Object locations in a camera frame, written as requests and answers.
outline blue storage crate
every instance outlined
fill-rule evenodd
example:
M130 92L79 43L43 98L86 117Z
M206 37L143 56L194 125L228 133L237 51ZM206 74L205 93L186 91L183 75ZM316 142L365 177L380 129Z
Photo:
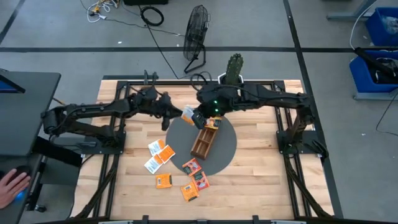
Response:
M366 27L372 42L376 46L398 46L398 35L387 32L381 19L382 15L398 18L398 8L378 7L366 21Z
M367 50L374 58L393 58L398 59L398 52L386 52L380 50ZM366 62L361 57L356 57L349 68L353 74L356 89L360 93L389 93L398 88L398 84L376 84L373 82Z

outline wooden box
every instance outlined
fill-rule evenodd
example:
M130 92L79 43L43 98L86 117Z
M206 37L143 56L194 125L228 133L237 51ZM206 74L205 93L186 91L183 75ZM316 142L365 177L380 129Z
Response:
M204 128L200 130L197 139L193 143L191 155L205 160L216 133L217 129L213 128Z

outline cactus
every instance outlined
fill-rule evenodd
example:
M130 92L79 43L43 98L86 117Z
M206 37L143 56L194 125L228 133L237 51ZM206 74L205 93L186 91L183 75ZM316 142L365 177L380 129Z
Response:
M225 83L227 85L239 84L239 74L243 66L243 58L241 54L234 54L228 61L226 67L226 78Z

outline wooden table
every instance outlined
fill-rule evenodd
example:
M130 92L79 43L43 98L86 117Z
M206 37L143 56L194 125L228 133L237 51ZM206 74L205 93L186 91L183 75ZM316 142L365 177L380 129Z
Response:
M97 102L112 101L117 82L103 80ZM285 80L285 85L287 92L303 92L300 80ZM191 86L159 84L156 89L168 91L176 107L198 105ZM165 140L167 132L160 128L162 120L144 114L127 119L126 149L119 161L111 219L140 220L143 215L149 215L151 220L251 220L253 215L260 219L292 219L284 160L277 149L274 108L238 111L226 117L236 131L235 156L228 167L208 177L211 186L191 202L184 201L180 191L191 179L172 162L156 172L172 173L173 187L169 189L156 189L155 175L144 167L150 158L147 145L157 139ZM109 124L109 118L95 118L93 124ZM308 190L326 212L333 214L321 161L314 154L302 154L300 158ZM97 189L102 159L102 155L94 156L81 168L72 216L81 211ZM300 214L304 215L298 188L296 192Z

